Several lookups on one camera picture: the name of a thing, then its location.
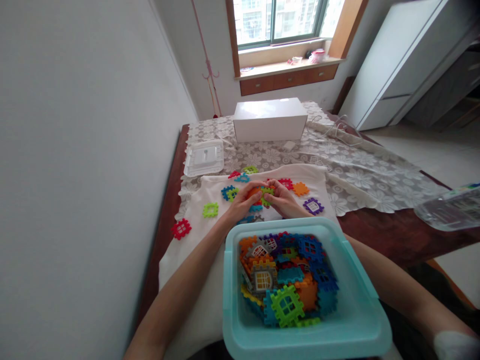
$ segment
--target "plastic bottle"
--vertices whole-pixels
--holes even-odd
[[[480,226],[480,182],[418,205],[415,214],[432,228],[451,232]]]

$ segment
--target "wooden drawer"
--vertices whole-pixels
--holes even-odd
[[[264,93],[274,89],[274,77],[264,76],[248,80],[240,80],[241,96]]]
[[[337,72],[338,67],[339,65],[335,64],[304,70],[304,84],[312,84],[332,80],[335,77],[335,73]]]
[[[305,70],[273,75],[273,90],[291,88],[306,84]]]

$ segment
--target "teal plastic bin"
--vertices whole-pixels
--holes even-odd
[[[337,311],[320,324],[266,327],[240,292],[239,241],[284,231],[315,235],[338,280]],[[392,344],[392,330],[372,282],[341,229],[323,217],[309,217],[248,223],[228,233],[223,265],[223,338],[235,360],[348,359],[385,354]]]

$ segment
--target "hand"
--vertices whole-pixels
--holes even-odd
[[[253,188],[257,186],[267,187],[267,183],[263,181],[250,181],[243,189],[241,189],[235,196],[228,210],[222,215],[220,220],[228,222],[232,227],[242,220],[250,210],[250,207],[257,203],[262,197],[262,192],[255,193],[252,197],[247,199],[247,195]]]
[[[275,187],[274,196],[266,193],[263,198],[285,219],[309,218],[313,215],[301,207],[294,199],[292,193],[278,180],[267,181],[268,186]]]

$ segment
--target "lace tablecloth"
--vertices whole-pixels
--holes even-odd
[[[287,164],[314,164],[329,167],[326,188],[337,216],[361,208],[377,209],[383,213],[413,208],[433,195],[444,192],[431,179],[420,173],[420,168],[382,146],[338,131],[322,134],[333,122],[312,101],[302,103],[308,112],[307,124],[295,147],[285,150],[285,141],[237,143],[231,116],[190,124],[187,149],[191,144],[222,139],[224,167],[216,175],[241,171],[255,166],[259,172],[274,170]],[[176,220],[184,217],[190,196],[200,188],[201,176],[181,177],[181,197]]]

